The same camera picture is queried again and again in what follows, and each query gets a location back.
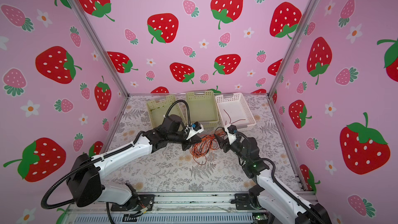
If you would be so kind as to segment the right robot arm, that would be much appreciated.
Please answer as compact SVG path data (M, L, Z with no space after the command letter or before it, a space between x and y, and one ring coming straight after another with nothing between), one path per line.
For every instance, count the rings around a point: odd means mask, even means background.
M288 188L276 175L276 165L261 158L256 139L241 132L227 133L224 139L215 135L224 152L238 156L240 166L256 185L249 191L252 205L264 208L283 224L330 224L327 210L319 203L313 205Z

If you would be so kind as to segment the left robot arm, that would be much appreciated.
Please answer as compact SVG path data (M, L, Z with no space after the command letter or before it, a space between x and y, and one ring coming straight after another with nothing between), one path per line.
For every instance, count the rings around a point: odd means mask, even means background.
M181 144L182 150L188 150L192 145L201 142L199 134L204 131L202 124L195 122L181 129L182 125L179 116L166 116L160 126L139 132L134 141L118 149L92 157L80 155L71 171L45 193L41 207L54 209L72 203L85 207L94 202L105 202L117 204L126 210L136 208L141 200L131 184L108 183L105 178L120 167L165 148L168 143ZM49 204L49 197L63 182L66 182L72 199Z

